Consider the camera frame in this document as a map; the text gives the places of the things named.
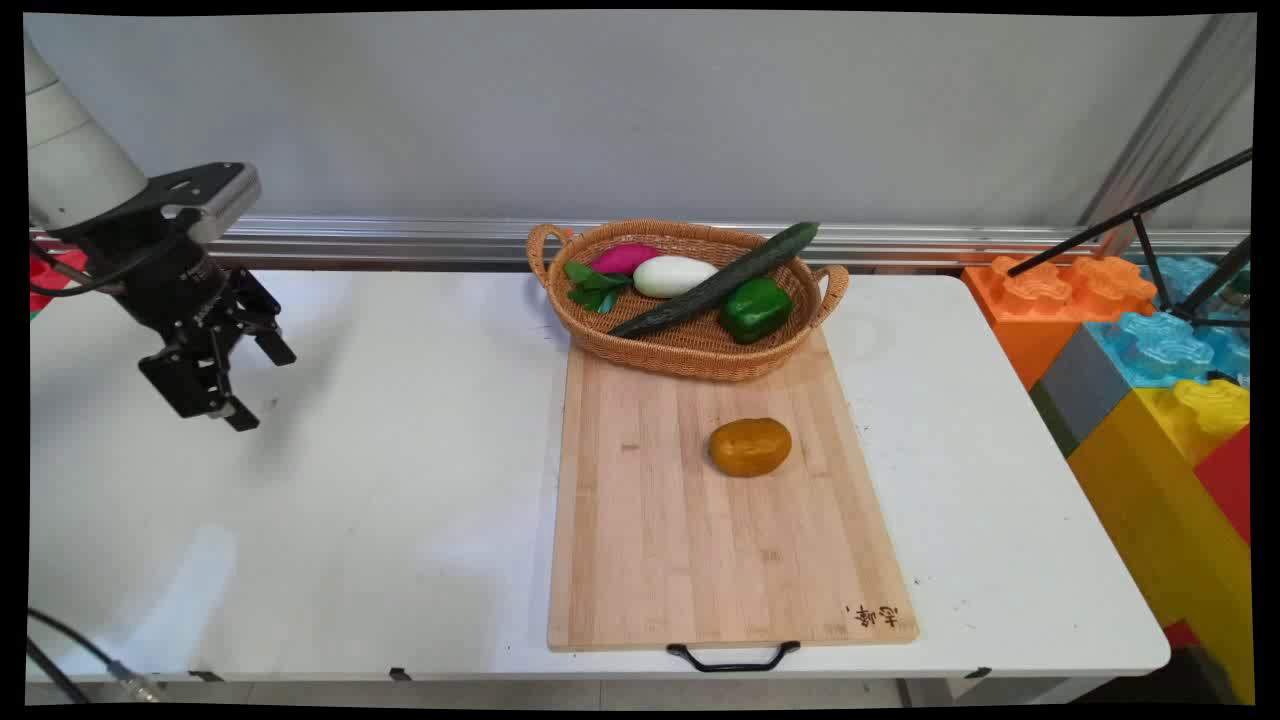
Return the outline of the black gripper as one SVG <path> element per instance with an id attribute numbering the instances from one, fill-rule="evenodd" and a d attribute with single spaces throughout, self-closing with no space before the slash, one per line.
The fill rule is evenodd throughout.
<path id="1" fill-rule="evenodd" d="M 189 236 L 193 215 L 127 215 L 76 228 L 76 246 L 97 290 L 136 322 L 169 338 L 138 369 L 182 418 L 210 416 L 238 432 L 259 419 L 230 387 L 230 352 L 242 333 L 276 366 L 296 363 L 278 316 L 280 304 L 247 269 L 228 274 Z M 229 316 L 239 328 L 193 328 Z"/>

